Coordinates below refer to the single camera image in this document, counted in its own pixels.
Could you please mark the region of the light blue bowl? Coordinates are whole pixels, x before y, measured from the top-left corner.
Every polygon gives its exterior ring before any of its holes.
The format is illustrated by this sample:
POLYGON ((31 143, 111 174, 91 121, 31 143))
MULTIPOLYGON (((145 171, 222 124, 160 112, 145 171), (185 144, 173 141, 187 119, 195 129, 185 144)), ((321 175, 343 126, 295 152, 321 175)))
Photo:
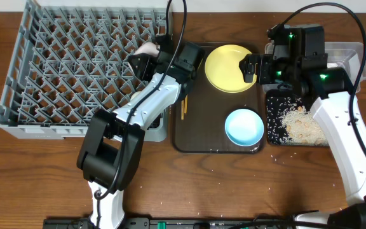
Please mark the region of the light blue bowl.
POLYGON ((237 146, 253 146, 264 135, 264 122, 259 114, 251 109, 237 109, 231 112, 224 123, 228 139, 237 146))

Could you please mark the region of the white cup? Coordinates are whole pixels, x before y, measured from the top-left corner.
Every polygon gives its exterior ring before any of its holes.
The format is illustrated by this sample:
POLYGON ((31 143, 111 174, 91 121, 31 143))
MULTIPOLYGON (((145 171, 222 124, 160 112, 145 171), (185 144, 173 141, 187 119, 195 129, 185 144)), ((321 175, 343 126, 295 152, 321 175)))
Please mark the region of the white cup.
POLYGON ((140 91, 135 92, 135 93, 131 96, 131 100, 133 100, 134 98, 136 98, 136 97, 139 95, 139 93, 141 93, 141 92, 140 92, 140 91))

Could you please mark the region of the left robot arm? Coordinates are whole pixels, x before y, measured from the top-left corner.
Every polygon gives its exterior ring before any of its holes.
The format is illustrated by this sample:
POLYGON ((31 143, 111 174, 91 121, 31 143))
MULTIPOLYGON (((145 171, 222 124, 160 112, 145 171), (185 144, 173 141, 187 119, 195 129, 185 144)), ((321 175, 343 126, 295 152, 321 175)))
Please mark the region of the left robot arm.
POLYGON ((123 191, 138 169, 146 131, 168 106, 185 99, 204 56, 199 45, 174 46, 166 34, 127 58, 133 74, 148 84, 120 108, 93 115, 76 162, 92 192, 89 228, 122 225, 123 191))

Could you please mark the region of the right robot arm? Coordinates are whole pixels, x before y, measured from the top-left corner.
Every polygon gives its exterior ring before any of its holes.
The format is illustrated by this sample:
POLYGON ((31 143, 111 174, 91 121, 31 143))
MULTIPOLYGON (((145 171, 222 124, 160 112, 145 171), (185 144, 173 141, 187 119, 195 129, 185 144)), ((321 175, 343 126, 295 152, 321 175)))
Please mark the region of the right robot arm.
POLYGON ((342 67, 329 68, 320 25, 276 25, 268 30, 271 54, 239 62, 247 83, 287 83, 319 124, 341 173, 348 207, 335 213, 296 214, 293 228, 366 228, 366 126, 355 88, 342 67))

